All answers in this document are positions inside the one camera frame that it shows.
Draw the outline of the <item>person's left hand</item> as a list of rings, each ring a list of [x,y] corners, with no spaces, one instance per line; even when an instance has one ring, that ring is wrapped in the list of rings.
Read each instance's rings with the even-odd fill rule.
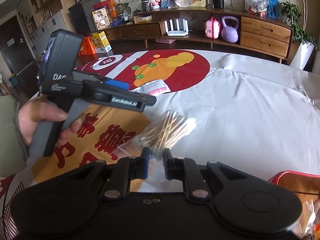
[[[46,101],[46,99],[34,99],[23,105],[18,111],[18,126],[22,140],[29,146],[33,135],[40,123],[45,121],[62,122],[67,118],[67,113],[57,106]],[[82,126],[85,116],[76,119],[70,127],[60,132],[57,144],[64,145]]]

